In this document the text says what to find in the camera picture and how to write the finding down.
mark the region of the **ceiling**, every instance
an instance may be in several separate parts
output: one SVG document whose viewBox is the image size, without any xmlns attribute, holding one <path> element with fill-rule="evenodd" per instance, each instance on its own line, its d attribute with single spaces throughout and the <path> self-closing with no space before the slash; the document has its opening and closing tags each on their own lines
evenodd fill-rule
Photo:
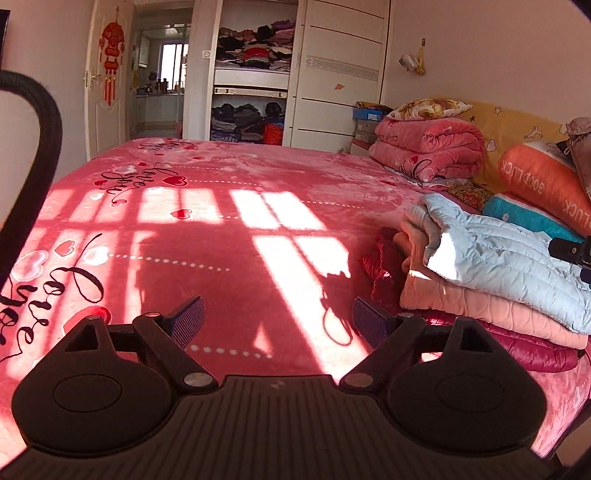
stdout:
<svg viewBox="0 0 591 480">
<path fill-rule="evenodd" d="M 143 36 L 150 40 L 177 40 L 183 38 L 184 28 L 157 28 L 154 30 L 144 30 Z M 187 38 L 191 34 L 191 27 L 187 28 Z"/>
</svg>

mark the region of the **wardrobe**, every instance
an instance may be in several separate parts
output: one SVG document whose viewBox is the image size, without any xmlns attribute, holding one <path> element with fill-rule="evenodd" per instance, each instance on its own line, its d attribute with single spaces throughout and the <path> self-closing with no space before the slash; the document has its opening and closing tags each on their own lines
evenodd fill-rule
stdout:
<svg viewBox="0 0 591 480">
<path fill-rule="evenodd" d="M 208 140 L 212 108 L 247 103 L 285 112 L 283 146 L 349 152 L 356 102 L 379 102 L 390 0 L 197 0 L 193 11 L 183 135 Z M 220 27 L 295 23 L 289 72 L 216 65 Z"/>
</svg>

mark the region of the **black plastic base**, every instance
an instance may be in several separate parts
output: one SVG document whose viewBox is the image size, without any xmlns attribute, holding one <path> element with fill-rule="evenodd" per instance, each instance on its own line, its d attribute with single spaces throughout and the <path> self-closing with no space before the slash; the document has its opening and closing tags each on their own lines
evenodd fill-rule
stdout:
<svg viewBox="0 0 591 480">
<path fill-rule="evenodd" d="M 487 458 L 420 446 L 368 395 L 331 377 L 227 377 L 217 391 L 180 399 L 146 442 L 114 455 L 65 459 L 28 449 L 6 480 L 543 479 L 528 449 Z"/>
</svg>

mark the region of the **doorway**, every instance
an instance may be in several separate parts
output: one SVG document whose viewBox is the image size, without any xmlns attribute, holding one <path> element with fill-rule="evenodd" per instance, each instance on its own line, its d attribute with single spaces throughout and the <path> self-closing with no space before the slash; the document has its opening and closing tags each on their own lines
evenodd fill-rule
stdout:
<svg viewBox="0 0 591 480">
<path fill-rule="evenodd" d="M 193 8 L 136 10 L 129 139 L 181 138 Z"/>
</svg>

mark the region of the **folded pink comforter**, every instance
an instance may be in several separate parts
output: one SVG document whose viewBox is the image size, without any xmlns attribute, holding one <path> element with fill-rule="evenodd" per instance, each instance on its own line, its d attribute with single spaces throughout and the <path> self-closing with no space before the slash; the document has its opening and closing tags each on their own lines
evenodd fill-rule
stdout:
<svg viewBox="0 0 591 480">
<path fill-rule="evenodd" d="M 398 122 L 384 119 L 370 156 L 417 180 L 467 179 L 482 167 L 484 137 L 474 125 L 459 118 Z"/>
</svg>

